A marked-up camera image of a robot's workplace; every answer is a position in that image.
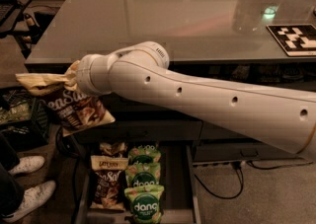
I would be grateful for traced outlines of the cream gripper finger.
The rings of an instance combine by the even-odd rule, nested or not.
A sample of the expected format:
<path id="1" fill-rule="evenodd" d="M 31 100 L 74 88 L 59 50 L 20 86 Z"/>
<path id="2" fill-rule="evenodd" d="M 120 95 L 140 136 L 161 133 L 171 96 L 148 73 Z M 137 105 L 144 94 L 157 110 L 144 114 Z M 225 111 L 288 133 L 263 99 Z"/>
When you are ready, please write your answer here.
<path id="1" fill-rule="evenodd" d="M 68 69 L 65 72 L 66 82 L 64 86 L 69 91 L 76 91 L 78 88 L 76 73 L 79 63 L 80 61 L 76 60 L 68 67 Z"/>

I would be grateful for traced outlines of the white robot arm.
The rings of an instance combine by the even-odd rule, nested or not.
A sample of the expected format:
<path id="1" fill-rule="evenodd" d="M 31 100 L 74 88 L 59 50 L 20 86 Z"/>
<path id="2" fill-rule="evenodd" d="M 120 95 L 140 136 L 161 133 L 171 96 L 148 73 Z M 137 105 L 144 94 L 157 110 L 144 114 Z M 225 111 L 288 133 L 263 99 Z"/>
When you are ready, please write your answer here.
<path id="1" fill-rule="evenodd" d="M 76 90 L 181 112 L 316 161 L 316 94 L 199 78 L 169 69 L 169 55 L 146 41 L 75 66 Z"/>

